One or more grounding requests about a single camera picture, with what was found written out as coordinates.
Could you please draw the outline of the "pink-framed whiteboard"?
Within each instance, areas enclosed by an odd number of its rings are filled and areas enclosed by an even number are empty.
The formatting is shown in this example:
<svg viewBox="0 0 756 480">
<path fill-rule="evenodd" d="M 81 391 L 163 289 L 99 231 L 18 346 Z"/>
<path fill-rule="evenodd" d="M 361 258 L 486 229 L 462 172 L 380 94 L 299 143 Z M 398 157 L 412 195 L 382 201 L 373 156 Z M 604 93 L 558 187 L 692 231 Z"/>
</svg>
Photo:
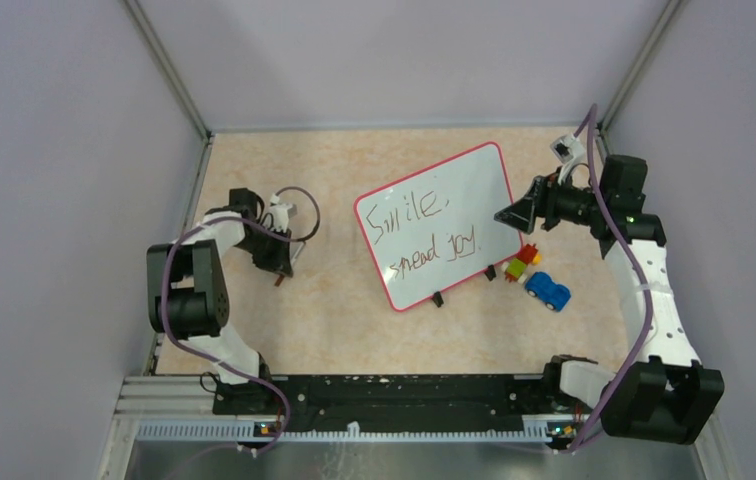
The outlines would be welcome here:
<svg viewBox="0 0 756 480">
<path fill-rule="evenodd" d="M 513 257 L 522 234 L 501 147 L 486 142 L 364 193 L 353 212 L 390 307 L 404 312 Z"/>
</svg>

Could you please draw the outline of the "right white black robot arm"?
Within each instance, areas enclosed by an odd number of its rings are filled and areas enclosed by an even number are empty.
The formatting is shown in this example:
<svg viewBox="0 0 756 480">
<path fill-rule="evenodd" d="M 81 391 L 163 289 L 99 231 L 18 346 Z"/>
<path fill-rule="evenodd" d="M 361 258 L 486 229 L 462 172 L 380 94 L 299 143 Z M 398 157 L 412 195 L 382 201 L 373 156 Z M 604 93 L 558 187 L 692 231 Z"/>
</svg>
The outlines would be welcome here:
<svg viewBox="0 0 756 480">
<path fill-rule="evenodd" d="M 611 371 L 556 355 L 540 385 L 543 404 L 554 412 L 578 401 L 590 408 L 573 448 L 587 444 L 596 427 L 611 437 L 690 445 L 725 391 L 721 372 L 703 365 L 680 320 L 662 221 L 643 210 L 647 173 L 643 159 L 610 155 L 590 186 L 579 188 L 558 172 L 537 176 L 523 197 L 494 215 L 526 234 L 538 219 L 545 231 L 562 222 L 588 228 L 614 276 L 631 344 L 623 365 Z"/>
</svg>

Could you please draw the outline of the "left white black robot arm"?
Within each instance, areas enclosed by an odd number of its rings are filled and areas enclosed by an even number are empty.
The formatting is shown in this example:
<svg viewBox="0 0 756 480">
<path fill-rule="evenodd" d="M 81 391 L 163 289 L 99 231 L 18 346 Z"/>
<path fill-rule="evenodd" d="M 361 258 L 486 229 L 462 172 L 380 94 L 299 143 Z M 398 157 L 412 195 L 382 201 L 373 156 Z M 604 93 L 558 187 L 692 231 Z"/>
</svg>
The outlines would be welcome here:
<svg viewBox="0 0 756 480">
<path fill-rule="evenodd" d="M 153 330 L 180 349 L 207 360 L 226 396 L 251 413 L 273 404 L 275 393 L 262 355 L 230 324 L 230 297 L 222 259 L 239 249 L 253 265 L 278 276 L 293 273 L 290 221 L 297 208 L 274 195 L 264 202 L 247 188 L 208 210 L 184 236 L 146 251 L 147 306 Z"/>
</svg>

